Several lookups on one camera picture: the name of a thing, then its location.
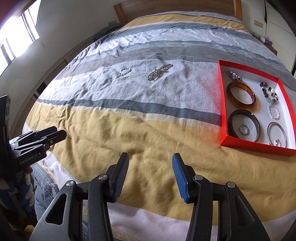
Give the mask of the window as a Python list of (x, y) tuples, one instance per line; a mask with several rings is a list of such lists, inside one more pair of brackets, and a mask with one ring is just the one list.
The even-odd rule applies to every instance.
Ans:
[(37, 18), (41, 1), (24, 1), (1, 27), (1, 73), (20, 57), (40, 35)]

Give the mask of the thin gold bangle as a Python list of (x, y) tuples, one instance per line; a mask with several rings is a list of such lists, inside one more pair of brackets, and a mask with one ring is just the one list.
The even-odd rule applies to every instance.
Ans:
[(277, 122), (270, 122), (267, 126), (267, 139), (269, 145), (287, 147), (287, 134), (284, 128)]

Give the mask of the striped bed duvet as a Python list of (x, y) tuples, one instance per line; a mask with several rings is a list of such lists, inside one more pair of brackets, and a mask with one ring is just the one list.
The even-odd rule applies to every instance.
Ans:
[(281, 240), (295, 221), (295, 157), (219, 145), (218, 62), (279, 78), (295, 103), (295, 78), (237, 18), (197, 11), (142, 16), (84, 49), (33, 105), (24, 132), (50, 126), (67, 138), (33, 165), (41, 217), (68, 181), (87, 182), (129, 155), (121, 196), (109, 205), (119, 240), (184, 240), (192, 213), (171, 159), (208, 180), (233, 181)]

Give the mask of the red jewelry box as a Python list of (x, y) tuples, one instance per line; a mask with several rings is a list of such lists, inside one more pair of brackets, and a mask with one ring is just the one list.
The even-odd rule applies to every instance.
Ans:
[[(242, 83), (248, 85), (256, 95), (255, 108), (249, 111), (256, 116), (261, 126), (261, 135), (258, 142), (242, 140), (228, 134), (228, 118), (233, 111), (237, 110), (237, 108), (226, 106), (226, 87), (233, 82), (228, 76), (229, 71), (241, 76)], [(281, 80), (261, 70), (224, 60), (218, 62), (218, 76), (222, 109), (220, 144), (224, 147), (254, 152), (288, 157), (294, 156), (295, 112)], [(269, 145), (267, 126), (273, 121), (279, 123), (287, 134), (286, 148)]]

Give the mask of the dark olive bangle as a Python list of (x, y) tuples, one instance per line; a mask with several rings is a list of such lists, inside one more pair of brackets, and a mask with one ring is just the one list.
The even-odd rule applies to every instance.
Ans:
[(242, 140), (258, 142), (261, 126), (256, 116), (244, 109), (233, 111), (227, 121), (228, 134)]

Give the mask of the dark clothes pile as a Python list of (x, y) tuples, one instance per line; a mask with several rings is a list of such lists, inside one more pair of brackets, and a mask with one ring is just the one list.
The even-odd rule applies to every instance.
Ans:
[(118, 30), (122, 27), (121, 24), (113, 24), (113, 25), (110, 25), (110, 26), (107, 26), (105, 28), (102, 28), (96, 35), (95, 35), (95, 39), (100, 39), (102, 38), (103, 36), (115, 31), (115, 30)]

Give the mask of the amber resin bangle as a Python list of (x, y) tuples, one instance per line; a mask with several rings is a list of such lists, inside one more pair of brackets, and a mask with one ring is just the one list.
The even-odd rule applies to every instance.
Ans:
[(253, 90), (242, 82), (231, 82), (226, 87), (226, 106), (230, 108), (252, 110), (256, 105)]

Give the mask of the white wardrobe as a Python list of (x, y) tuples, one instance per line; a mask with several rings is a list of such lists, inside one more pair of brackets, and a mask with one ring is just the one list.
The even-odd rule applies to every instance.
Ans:
[(277, 57), (292, 72), (295, 65), (295, 35), (283, 17), (267, 2), (266, 35), (273, 42)]

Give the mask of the wooden nightstand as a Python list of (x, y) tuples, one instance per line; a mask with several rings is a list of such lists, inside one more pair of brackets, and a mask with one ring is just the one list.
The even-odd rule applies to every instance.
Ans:
[(276, 49), (273, 47), (273, 42), (267, 37), (262, 37), (262, 36), (256, 36), (253, 35), (256, 39), (258, 39), (260, 42), (262, 42), (262, 44), (264, 44), (272, 53), (274, 53), (275, 55), (278, 54), (278, 52), (276, 51)]

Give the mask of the wooden headboard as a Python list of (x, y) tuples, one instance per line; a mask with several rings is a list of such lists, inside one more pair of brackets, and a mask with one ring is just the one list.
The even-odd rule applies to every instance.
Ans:
[(113, 7), (123, 26), (138, 17), (168, 11), (205, 11), (243, 20), (240, 0), (129, 0)]

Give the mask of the silver brooch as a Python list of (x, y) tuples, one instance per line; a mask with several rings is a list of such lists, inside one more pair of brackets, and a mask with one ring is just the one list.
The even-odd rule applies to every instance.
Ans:
[(228, 72), (228, 76), (232, 81), (242, 82), (242, 77), (232, 71)]

